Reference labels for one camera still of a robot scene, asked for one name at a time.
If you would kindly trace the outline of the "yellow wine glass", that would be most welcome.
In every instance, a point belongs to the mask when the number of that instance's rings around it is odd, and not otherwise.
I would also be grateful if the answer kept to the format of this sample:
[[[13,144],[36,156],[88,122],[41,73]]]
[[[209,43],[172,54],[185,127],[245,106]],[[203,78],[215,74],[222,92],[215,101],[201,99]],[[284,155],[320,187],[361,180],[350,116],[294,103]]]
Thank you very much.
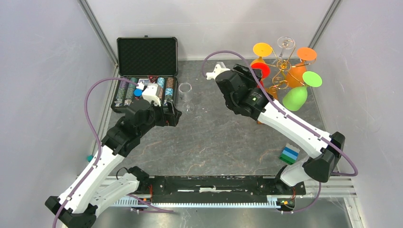
[[[271,55],[273,48],[267,43],[260,42],[253,46],[253,52],[256,56],[258,56],[258,58],[253,60],[250,65],[255,63],[265,63],[263,58]]]

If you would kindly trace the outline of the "red wine glass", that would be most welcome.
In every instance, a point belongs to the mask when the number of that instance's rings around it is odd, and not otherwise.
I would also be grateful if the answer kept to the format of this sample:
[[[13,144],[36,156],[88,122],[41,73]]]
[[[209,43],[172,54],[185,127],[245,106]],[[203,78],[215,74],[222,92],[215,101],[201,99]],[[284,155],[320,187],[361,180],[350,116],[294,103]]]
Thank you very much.
[[[258,69],[261,72],[261,79],[260,79],[260,84],[264,86],[264,80],[268,78],[270,75],[270,68],[267,64],[262,63],[262,62],[256,62],[251,64],[252,69]]]

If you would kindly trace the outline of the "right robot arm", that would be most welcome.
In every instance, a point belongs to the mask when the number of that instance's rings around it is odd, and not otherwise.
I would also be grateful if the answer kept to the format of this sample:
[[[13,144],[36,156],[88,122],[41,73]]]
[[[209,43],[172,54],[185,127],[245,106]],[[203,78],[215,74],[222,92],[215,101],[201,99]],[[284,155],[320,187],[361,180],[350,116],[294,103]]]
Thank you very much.
[[[279,171],[274,181],[277,192],[286,194],[298,183],[309,179],[328,182],[341,158],[339,150],[345,143],[343,134],[317,129],[289,112],[277,100],[270,102],[244,66],[237,65],[230,70],[219,62],[206,77],[215,80],[226,106],[235,114],[272,127],[306,152],[306,158]]]

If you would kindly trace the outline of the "clear wine glass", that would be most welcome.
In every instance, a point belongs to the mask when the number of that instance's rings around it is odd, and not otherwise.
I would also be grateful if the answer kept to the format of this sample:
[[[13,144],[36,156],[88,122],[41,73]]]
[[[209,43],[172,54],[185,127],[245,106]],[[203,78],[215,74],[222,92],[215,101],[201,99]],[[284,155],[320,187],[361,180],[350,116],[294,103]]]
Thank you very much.
[[[183,101],[182,111],[185,113],[193,112],[195,106],[192,103],[193,90],[192,90],[191,84],[181,83],[178,86],[178,90],[179,90],[180,98]]]

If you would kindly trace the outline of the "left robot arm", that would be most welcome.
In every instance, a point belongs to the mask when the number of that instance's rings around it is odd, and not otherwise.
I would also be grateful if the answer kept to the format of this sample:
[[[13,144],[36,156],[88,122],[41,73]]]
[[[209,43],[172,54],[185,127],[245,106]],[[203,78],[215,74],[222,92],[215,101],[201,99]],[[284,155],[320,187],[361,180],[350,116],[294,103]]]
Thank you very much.
[[[50,196],[46,207],[55,220],[68,228],[90,228],[96,218],[123,196],[145,193],[149,174],[137,166],[103,190],[100,185],[109,173],[140,144],[141,138],[155,126],[176,126],[182,113],[173,102],[155,106],[144,99],[135,100],[124,110],[114,127],[101,140],[98,152],[73,184],[59,196]]]

